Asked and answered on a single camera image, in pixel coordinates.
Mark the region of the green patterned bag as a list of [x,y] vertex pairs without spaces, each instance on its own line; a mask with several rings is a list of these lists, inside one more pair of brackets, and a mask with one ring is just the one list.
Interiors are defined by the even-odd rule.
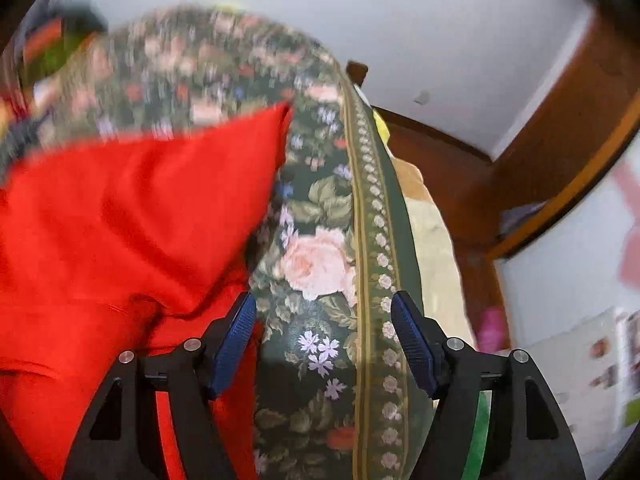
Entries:
[[30,86],[47,78],[60,70],[70,57],[78,50],[85,49],[90,41],[96,38],[96,32],[82,35],[66,35],[45,47],[27,62],[20,66],[18,74],[23,86]]

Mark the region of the floral green bedspread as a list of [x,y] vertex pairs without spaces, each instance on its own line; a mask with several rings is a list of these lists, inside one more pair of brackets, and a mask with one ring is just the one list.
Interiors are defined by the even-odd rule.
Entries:
[[263,479],[405,479],[431,422],[390,307],[421,295],[408,211],[371,111],[311,36],[177,6],[93,41],[58,76],[44,148],[132,127],[161,136],[291,103],[286,161],[257,234],[264,326],[254,387]]

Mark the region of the orange box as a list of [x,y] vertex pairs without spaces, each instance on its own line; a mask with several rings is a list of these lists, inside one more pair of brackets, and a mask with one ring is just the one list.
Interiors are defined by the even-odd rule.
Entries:
[[32,61],[44,50],[60,40],[62,36],[63,21],[60,18],[52,18],[52,20],[47,21],[47,23],[44,23],[26,37],[22,50],[23,62]]

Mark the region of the beige orange blanket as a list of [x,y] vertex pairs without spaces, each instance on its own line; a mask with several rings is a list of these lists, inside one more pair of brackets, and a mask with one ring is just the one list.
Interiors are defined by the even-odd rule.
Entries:
[[446,334],[461,336],[476,348],[472,326],[465,312],[454,246],[444,219],[428,192],[420,169],[390,151],[390,129],[376,110],[373,118],[378,135],[390,155],[407,206],[420,271],[423,312],[439,322]]

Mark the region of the red fleece zip pullover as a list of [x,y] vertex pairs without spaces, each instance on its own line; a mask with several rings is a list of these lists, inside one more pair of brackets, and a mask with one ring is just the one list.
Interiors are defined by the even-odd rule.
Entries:
[[[285,160],[288,103],[160,140],[84,142],[1,191],[1,474],[66,479],[76,432],[124,351],[157,356],[248,292],[245,249]],[[256,325],[212,413],[255,477]]]

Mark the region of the navy dotted garment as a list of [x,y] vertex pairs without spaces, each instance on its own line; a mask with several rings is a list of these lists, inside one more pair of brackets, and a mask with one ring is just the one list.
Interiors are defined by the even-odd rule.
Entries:
[[27,155],[42,149],[39,130],[48,119],[49,114],[37,118],[27,117],[8,129],[0,148],[1,184],[6,183],[6,178],[15,164]]

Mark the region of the brown wooden door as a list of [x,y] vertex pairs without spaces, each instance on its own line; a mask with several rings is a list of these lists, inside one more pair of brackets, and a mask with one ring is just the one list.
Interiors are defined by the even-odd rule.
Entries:
[[558,82],[496,162],[501,208],[542,203],[488,258],[508,258],[558,222],[639,125],[639,41],[598,11]]

